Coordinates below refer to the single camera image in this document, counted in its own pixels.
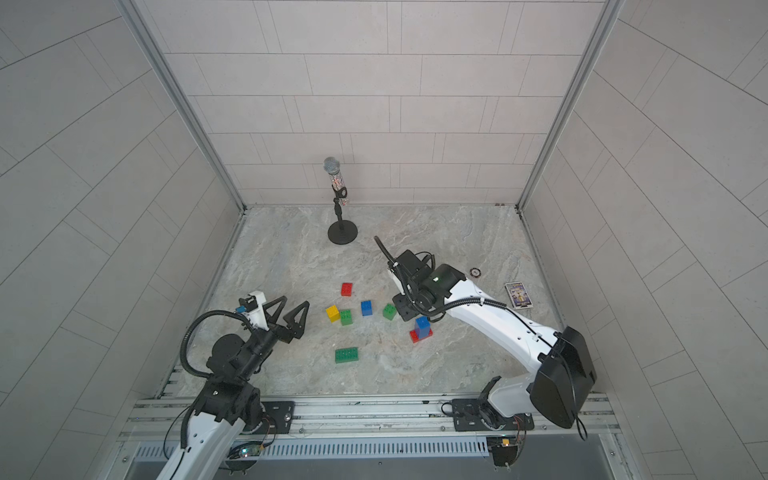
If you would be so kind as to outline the blue small lego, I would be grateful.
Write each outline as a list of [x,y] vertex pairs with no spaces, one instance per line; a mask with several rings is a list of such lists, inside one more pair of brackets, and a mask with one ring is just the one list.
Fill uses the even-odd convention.
[[426,316],[416,319],[413,333],[416,335],[417,340],[428,338],[431,335],[431,323]]
[[363,316],[373,315],[373,305],[371,300],[365,300],[361,302],[361,313]]

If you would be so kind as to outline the green small lego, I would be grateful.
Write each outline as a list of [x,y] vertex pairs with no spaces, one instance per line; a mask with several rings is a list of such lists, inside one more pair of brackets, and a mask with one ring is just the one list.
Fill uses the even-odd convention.
[[342,326],[349,326],[354,323],[354,319],[350,310],[342,310],[340,312],[340,322]]
[[393,304],[387,304],[382,312],[383,316],[388,320],[393,320],[397,314],[397,309]]

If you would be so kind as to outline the red long lego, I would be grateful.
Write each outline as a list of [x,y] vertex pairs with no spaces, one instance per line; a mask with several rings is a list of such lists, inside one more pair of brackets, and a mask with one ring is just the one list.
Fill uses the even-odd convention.
[[429,330],[428,334],[425,337],[420,337],[416,330],[410,331],[409,335],[410,335],[411,341],[413,343],[418,343],[418,342],[420,342],[420,341],[422,341],[422,340],[424,340],[426,338],[431,337],[433,335],[433,331]]

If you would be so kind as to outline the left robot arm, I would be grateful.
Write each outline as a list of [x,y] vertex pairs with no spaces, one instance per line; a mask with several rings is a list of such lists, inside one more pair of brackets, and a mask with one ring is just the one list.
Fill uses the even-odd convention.
[[[284,312],[286,302],[284,296],[268,301],[255,291],[241,298],[235,310],[209,310],[189,325],[180,345],[180,362],[184,371],[205,383],[180,415],[179,446],[158,475],[160,479],[212,479],[224,462],[237,459],[240,450],[254,444],[264,449],[279,434],[290,431],[295,403],[264,403],[260,390],[250,383],[277,343],[289,344],[305,333],[310,303]],[[206,361],[207,369],[201,371],[189,363],[188,347],[197,328],[211,317],[237,321],[249,337],[232,333],[220,337]],[[236,444],[238,437],[260,431],[262,440]]]

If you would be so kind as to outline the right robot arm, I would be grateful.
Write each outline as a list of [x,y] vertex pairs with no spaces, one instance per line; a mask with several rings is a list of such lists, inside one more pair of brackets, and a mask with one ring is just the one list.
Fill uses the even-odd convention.
[[596,382],[583,335],[572,327],[557,331],[491,298],[464,273],[448,264],[434,265],[410,250],[386,253],[389,272],[398,284],[393,298],[405,320],[447,314],[483,333],[511,354],[526,370],[513,379],[495,377],[484,387],[477,415],[492,429],[514,417],[537,412],[565,429],[582,425],[579,413]]

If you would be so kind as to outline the yellow small lego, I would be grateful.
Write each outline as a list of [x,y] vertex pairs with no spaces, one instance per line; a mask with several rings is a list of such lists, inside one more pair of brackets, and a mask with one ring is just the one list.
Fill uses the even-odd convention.
[[331,305],[326,309],[326,315],[330,322],[336,322],[341,319],[341,312],[336,305]]

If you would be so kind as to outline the green long lego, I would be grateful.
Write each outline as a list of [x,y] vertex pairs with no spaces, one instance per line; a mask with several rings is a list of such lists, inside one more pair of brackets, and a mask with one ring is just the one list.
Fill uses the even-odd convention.
[[334,361],[336,364],[357,362],[359,360],[359,350],[357,347],[336,349],[334,352]]

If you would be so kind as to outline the playing card box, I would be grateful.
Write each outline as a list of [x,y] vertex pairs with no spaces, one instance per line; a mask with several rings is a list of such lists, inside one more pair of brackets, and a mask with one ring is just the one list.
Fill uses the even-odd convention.
[[504,287],[510,299],[512,309],[522,310],[532,307],[533,302],[522,282],[509,282]]

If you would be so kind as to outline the black microphone stand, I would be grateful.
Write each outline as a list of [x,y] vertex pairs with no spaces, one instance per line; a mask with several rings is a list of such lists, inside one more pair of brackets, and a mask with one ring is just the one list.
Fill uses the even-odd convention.
[[354,222],[343,218],[341,201],[347,199],[347,188],[342,187],[335,190],[334,194],[336,221],[328,228],[328,239],[335,245],[347,245],[357,238],[358,229]]

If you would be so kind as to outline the left controller board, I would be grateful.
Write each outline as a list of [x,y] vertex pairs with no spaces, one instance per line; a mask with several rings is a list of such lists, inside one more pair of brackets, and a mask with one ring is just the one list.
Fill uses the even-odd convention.
[[230,474],[245,475],[256,465],[264,450],[264,444],[255,441],[233,446],[225,458],[225,468]]

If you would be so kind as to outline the controller board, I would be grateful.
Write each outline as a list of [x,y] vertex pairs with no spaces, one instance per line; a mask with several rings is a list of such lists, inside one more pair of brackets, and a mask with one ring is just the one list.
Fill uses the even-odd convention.
[[264,444],[255,441],[233,446],[225,458],[225,468],[230,474],[245,475],[256,465],[264,450]]
[[497,468],[512,467],[519,459],[526,443],[523,437],[487,437],[486,443],[493,464]]

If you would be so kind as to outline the glitter microphone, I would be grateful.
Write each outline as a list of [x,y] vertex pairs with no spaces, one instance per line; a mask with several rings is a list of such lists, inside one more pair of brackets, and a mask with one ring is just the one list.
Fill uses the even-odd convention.
[[344,180],[341,175],[341,163],[335,157],[328,157],[323,162],[323,168],[331,179],[332,188],[340,191],[345,188]]

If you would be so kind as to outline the right controller board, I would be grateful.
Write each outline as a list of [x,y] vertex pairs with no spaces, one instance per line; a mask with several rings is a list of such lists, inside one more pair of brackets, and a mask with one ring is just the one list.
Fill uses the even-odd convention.
[[493,464],[497,468],[512,467],[519,459],[526,443],[523,437],[487,437],[486,443]]

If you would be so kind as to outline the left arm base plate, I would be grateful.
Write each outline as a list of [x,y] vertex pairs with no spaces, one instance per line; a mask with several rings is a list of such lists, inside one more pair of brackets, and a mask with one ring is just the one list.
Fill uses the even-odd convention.
[[295,410],[294,401],[267,401],[246,410],[243,435],[269,436],[290,431]]

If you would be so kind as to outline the aluminium front rail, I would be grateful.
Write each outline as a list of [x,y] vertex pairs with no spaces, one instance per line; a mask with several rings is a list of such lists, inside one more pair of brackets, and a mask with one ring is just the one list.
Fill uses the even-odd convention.
[[[521,432],[456,432],[447,415],[449,402],[460,394],[277,396],[267,401],[294,401],[287,434],[242,435],[243,439],[315,439],[355,437],[511,436]],[[189,398],[139,400],[122,426],[119,440],[179,439],[182,411]]]

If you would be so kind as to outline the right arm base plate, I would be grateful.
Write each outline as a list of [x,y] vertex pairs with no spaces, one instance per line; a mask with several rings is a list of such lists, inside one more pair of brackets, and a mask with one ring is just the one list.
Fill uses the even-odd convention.
[[535,429],[531,414],[518,413],[512,417],[496,414],[489,405],[477,399],[452,399],[447,413],[453,419],[456,432],[528,432]]

